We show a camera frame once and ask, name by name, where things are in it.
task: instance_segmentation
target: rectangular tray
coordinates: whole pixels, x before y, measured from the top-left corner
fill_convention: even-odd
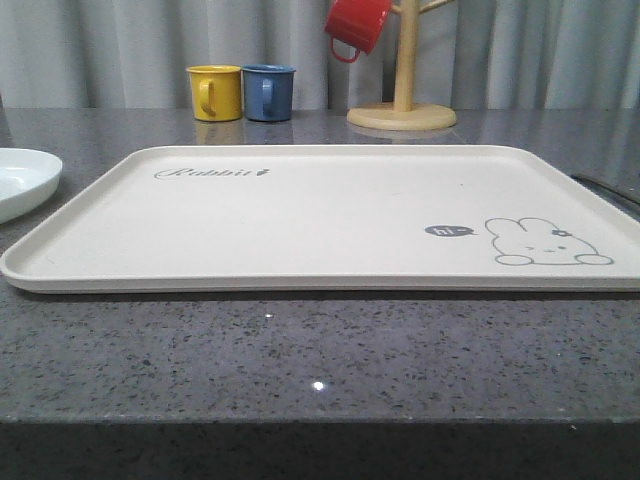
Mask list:
[[[640,224],[509,147],[158,147],[0,270],[43,293],[638,290]]]

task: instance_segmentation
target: yellow mug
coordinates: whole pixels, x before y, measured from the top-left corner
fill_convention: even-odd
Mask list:
[[[187,68],[191,81],[193,116],[207,122],[225,122],[242,116],[240,71],[235,65]]]

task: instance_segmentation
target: countertop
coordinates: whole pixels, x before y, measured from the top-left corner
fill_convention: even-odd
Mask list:
[[[636,110],[460,111],[454,127],[416,133],[358,128],[344,112],[206,124],[189,110],[4,109],[0,147],[53,153],[64,170],[52,198],[0,225],[0,251],[136,150],[329,143],[509,145],[640,192]],[[0,352],[11,435],[21,424],[640,420],[639,293],[37,295],[1,279]]]

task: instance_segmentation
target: wooden mug stand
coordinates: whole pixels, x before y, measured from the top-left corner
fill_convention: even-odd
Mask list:
[[[402,0],[392,12],[400,16],[400,41],[393,102],[374,103],[349,110],[347,120],[355,125],[380,130],[434,130],[456,123],[455,112],[442,105],[413,103],[419,16],[452,0]]]

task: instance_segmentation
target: rabbit illustration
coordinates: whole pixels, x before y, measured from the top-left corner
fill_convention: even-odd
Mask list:
[[[609,265],[613,260],[542,218],[492,218],[485,227],[503,265]]]

